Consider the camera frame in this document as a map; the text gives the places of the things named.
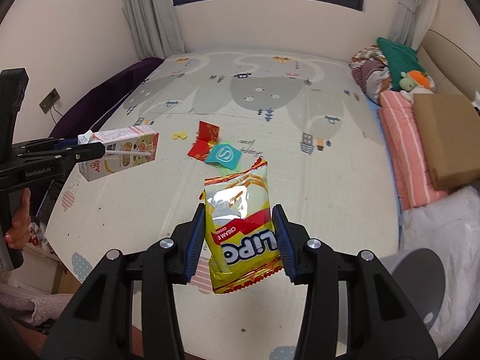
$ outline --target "gray round object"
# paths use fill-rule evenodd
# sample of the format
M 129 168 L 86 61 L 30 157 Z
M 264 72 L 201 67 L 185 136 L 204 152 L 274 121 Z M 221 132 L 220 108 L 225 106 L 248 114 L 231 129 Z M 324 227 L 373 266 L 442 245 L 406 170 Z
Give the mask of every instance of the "gray round object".
M 294 346 L 278 346 L 270 353 L 269 360 L 293 360 L 294 357 Z
M 360 257 L 365 261 L 371 261 L 374 259 L 374 254 L 369 250 L 363 250 L 362 253 L 360 253 Z
M 445 270 L 440 257 L 430 249 L 414 250 L 400 262 L 392 276 L 430 330 L 445 297 Z
M 174 242 L 171 238 L 164 238 L 160 241 L 160 247 L 163 249 L 170 249 Z
M 319 247 L 322 246 L 322 243 L 320 242 L 319 239 L 316 239 L 316 238 L 310 238 L 308 241 L 307 241 L 307 246 L 311 249 L 318 249 Z
M 120 256 L 120 252 L 116 249 L 109 250 L 106 252 L 106 258 L 109 260 L 115 260 Z

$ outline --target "cartoon print mat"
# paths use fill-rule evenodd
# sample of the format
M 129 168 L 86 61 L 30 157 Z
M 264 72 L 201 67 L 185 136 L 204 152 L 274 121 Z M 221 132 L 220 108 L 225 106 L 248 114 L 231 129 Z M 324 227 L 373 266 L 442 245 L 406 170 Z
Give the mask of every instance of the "cartoon print mat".
M 160 133 L 155 161 L 90 183 L 78 167 L 71 173 L 64 191 L 74 198 L 68 209 L 59 199 L 46 231 L 71 271 L 78 256 L 95 266 L 109 249 L 145 250 L 191 220 L 203 180 L 224 174 L 187 155 L 200 120 L 242 151 L 238 170 L 260 155 L 268 161 L 271 206 L 281 203 L 312 237 L 350 254 L 397 252 L 389 159 L 348 65 L 288 52 L 211 52 L 167 59 L 103 127 L 150 125 Z M 187 138 L 174 140 L 181 131 Z M 307 288 L 280 271 L 215 295 L 209 257 L 204 246 L 192 283 L 174 288 L 185 350 L 208 360 L 267 360 L 295 346 Z

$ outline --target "red envelope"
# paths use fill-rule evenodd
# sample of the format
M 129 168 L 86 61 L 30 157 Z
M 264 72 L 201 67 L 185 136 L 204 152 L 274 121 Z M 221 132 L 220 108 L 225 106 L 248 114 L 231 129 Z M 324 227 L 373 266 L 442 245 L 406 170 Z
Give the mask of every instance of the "red envelope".
M 188 155 L 200 161 L 205 161 L 212 147 L 218 143 L 219 130 L 218 126 L 200 121 L 197 140 L 188 152 Z

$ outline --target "yellow snack bag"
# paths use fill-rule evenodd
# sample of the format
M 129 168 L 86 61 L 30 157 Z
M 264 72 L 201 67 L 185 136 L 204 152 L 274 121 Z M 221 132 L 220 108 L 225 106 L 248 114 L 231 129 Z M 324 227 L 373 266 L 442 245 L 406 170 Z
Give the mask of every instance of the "yellow snack bag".
M 205 180 L 205 240 L 213 291 L 226 294 L 282 269 L 268 202 L 267 162 Z

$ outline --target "finger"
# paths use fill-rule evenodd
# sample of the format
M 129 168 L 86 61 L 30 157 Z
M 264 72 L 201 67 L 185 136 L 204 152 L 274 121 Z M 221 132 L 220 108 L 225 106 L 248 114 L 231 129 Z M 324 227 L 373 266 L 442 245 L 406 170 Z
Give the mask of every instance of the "finger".
M 26 221 L 28 214 L 30 213 L 30 192 L 25 191 L 26 190 L 23 190 L 20 207 L 17 209 L 13 215 L 13 218 L 11 219 L 11 225 L 16 228 L 22 226 L 22 224 Z
M 30 239 L 30 232 L 27 232 L 18 241 L 9 243 L 8 247 L 10 249 L 21 249 L 27 244 L 29 239 Z
M 22 204 L 26 206 L 30 206 L 30 196 L 31 196 L 30 188 L 25 188 L 22 192 Z
M 30 216 L 27 216 L 22 226 L 10 228 L 5 234 L 5 241 L 11 243 L 21 239 L 25 233 L 29 232 L 30 223 L 32 223 Z

